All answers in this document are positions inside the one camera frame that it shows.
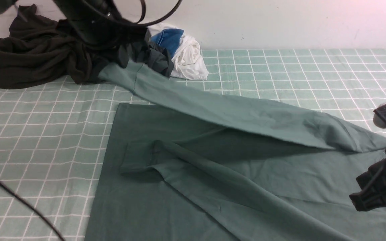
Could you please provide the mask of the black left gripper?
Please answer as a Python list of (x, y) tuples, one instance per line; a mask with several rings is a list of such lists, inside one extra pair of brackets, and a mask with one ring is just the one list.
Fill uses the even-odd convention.
[(104, 20), (76, 21), (78, 39), (94, 50), (105, 50), (120, 44), (144, 40), (147, 31), (145, 27), (122, 26)]

